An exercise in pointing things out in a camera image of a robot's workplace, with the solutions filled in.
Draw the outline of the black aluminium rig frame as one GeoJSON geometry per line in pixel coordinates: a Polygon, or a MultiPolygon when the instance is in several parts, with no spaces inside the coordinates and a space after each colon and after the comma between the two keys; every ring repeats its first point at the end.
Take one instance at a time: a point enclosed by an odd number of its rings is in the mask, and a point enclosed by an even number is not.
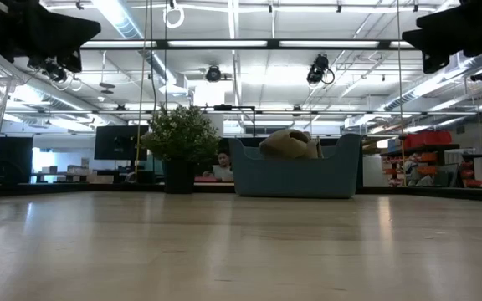
{"type": "MultiPolygon", "coordinates": [[[[194,191],[235,192],[204,177],[239,139],[256,156],[278,130],[319,138],[323,157],[346,134],[361,137],[356,194],[378,192],[482,200],[481,188],[387,187],[381,154],[404,151],[407,135],[445,130],[452,143],[482,155],[482,54],[450,54],[434,74],[422,51],[402,41],[416,19],[460,0],[39,0],[52,13],[96,21],[101,32],[80,48],[82,72],[17,57],[21,84],[8,95],[1,137],[33,138],[29,183],[0,184],[0,196],[77,191],[165,191],[163,164],[95,160],[95,132],[148,125],[165,105],[199,107],[218,129],[216,153],[195,168],[194,191]],[[326,54],[333,84],[309,85],[326,54]],[[205,74],[218,65],[222,79],[205,74]]],[[[475,177],[482,181],[482,158],[475,177]]]]}

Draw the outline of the black cabinet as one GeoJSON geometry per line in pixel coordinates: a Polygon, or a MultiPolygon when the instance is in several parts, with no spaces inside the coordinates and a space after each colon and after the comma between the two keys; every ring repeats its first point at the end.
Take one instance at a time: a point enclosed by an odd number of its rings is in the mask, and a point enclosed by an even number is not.
{"type": "Polygon", "coordinates": [[[32,137],[0,138],[0,184],[29,183],[33,169],[32,137]]]}

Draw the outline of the red storage bins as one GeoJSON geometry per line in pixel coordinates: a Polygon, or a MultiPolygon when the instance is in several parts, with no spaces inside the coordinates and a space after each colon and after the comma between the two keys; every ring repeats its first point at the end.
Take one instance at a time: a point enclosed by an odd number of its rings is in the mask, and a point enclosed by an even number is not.
{"type": "Polygon", "coordinates": [[[451,143],[451,134],[445,130],[425,130],[409,134],[404,141],[406,149],[426,145],[449,145],[451,143]]]}

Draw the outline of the black TV screen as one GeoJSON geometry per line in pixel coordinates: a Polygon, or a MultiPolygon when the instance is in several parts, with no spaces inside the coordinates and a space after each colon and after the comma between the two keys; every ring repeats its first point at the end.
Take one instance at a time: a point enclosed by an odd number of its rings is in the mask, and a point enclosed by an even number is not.
{"type": "Polygon", "coordinates": [[[147,133],[148,125],[101,126],[95,132],[95,160],[145,161],[147,149],[141,145],[137,150],[137,139],[147,133]]]}

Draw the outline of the small potted green plant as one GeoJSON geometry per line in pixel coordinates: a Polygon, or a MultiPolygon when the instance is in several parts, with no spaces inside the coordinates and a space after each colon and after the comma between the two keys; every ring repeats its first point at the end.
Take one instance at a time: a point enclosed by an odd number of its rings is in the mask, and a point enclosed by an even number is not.
{"type": "Polygon", "coordinates": [[[219,141],[218,129],[194,105],[173,110],[163,105],[153,115],[150,131],[141,137],[141,144],[163,164],[168,194],[193,193],[195,168],[216,153],[219,141]]]}

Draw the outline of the black shelf rack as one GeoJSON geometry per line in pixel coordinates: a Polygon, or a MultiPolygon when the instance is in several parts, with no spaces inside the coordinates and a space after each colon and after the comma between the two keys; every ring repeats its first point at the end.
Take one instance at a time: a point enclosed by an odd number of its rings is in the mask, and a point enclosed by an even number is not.
{"type": "Polygon", "coordinates": [[[390,187],[481,188],[475,177],[474,149],[459,145],[422,145],[381,154],[382,174],[390,187]]]}

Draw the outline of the person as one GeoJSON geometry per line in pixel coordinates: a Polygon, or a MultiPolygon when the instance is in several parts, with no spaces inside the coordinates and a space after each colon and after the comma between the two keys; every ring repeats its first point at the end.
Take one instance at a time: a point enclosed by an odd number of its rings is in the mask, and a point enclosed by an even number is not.
{"type": "Polygon", "coordinates": [[[216,181],[233,182],[233,171],[228,152],[220,151],[217,165],[213,165],[212,170],[205,171],[203,176],[212,177],[216,181]]]}

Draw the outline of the tan baseball cap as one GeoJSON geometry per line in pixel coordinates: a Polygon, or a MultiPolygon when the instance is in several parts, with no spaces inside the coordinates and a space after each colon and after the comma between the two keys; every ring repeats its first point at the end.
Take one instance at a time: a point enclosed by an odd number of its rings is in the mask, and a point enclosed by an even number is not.
{"type": "Polygon", "coordinates": [[[278,130],[259,144],[259,153],[265,159],[321,159],[319,138],[312,138],[307,131],[278,130]]]}

